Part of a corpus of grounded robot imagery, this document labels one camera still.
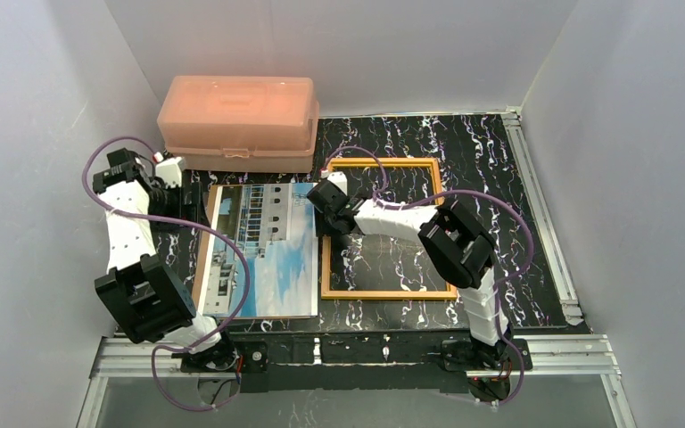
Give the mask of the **yellow wooden picture frame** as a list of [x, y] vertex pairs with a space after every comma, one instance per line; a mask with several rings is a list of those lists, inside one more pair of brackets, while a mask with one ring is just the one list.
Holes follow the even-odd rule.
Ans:
[[[439, 161], [435, 158], [384, 158], [382, 165], [385, 168], [428, 169], [433, 183], [433, 193], [442, 191], [442, 181], [439, 175]], [[320, 298], [322, 300], [455, 300], [458, 290], [451, 284], [445, 284], [442, 291], [336, 291], [330, 288], [331, 281], [331, 239], [324, 236], [321, 239], [321, 279]]]

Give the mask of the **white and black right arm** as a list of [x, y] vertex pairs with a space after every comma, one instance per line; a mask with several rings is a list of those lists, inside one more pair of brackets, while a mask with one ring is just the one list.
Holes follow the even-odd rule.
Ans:
[[441, 278], [457, 288], [468, 317], [468, 344], [448, 357], [487, 368], [506, 364], [511, 328], [495, 284], [495, 243], [462, 201], [443, 197], [438, 205], [396, 206], [348, 195], [329, 178], [307, 198], [329, 235], [382, 235], [419, 244]]

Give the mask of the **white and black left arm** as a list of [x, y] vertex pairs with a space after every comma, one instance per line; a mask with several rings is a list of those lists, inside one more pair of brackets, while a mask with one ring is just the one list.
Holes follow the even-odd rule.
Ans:
[[203, 371], [232, 368], [238, 355], [214, 317], [201, 313], [183, 280], [158, 254], [153, 236], [171, 233], [185, 220], [209, 225], [204, 191], [183, 177], [185, 162], [158, 159], [153, 172], [126, 148], [108, 153], [109, 167], [94, 174], [91, 193], [106, 212], [110, 257], [95, 291], [133, 342], [161, 340], [179, 346], [186, 366]]

